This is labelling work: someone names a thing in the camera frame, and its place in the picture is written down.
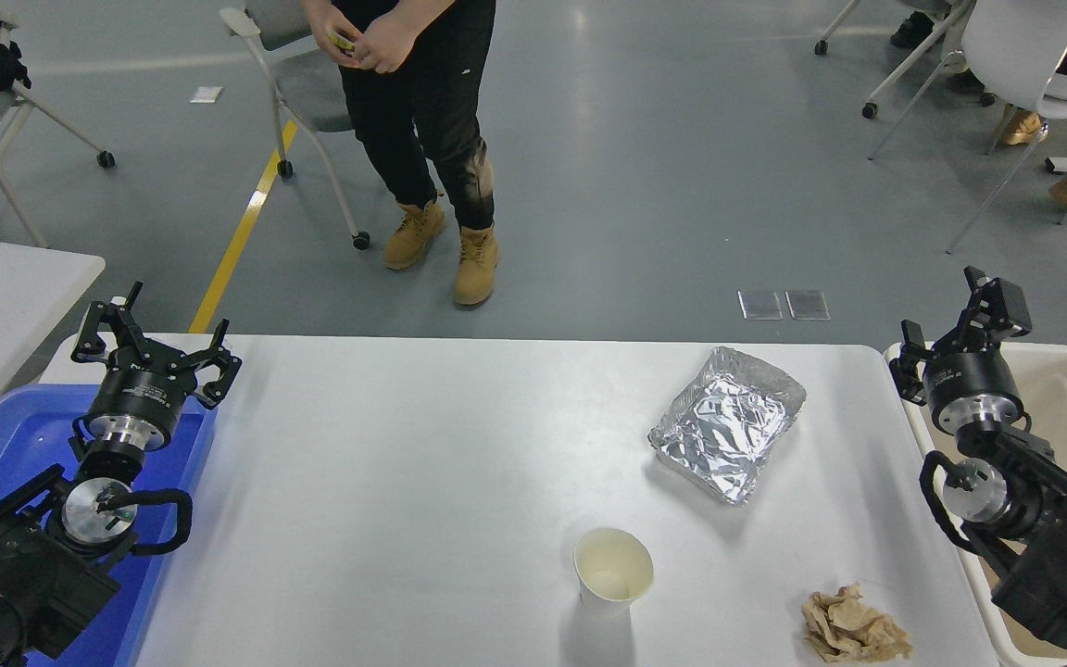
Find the person's left hand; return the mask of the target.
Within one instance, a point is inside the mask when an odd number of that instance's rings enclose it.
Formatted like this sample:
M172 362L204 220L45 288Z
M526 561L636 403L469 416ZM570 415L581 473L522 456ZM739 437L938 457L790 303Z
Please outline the person's left hand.
M398 72L409 57L418 33L397 11L375 19L355 41L353 59L360 70Z

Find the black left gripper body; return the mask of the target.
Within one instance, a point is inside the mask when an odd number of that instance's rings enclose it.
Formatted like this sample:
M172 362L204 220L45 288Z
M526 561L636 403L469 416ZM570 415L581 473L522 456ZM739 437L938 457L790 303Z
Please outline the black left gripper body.
M160 434L170 434L182 415L186 398L196 390L189 374L166 374L132 367L110 369L86 413L90 431L102 434L124 418L147 422Z

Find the person's right hand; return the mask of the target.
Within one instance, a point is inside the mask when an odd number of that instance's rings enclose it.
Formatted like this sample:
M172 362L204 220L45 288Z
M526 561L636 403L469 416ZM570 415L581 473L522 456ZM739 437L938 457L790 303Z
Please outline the person's right hand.
M355 55L359 41L356 27L330 1L308 1L305 12L320 50L340 67L359 69L360 62Z

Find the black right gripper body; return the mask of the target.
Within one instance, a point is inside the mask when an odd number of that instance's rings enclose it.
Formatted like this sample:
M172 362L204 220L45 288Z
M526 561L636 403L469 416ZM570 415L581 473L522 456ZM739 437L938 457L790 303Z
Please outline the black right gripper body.
M931 422L1016 422L1023 417L1012 367L999 350L927 360L924 388Z

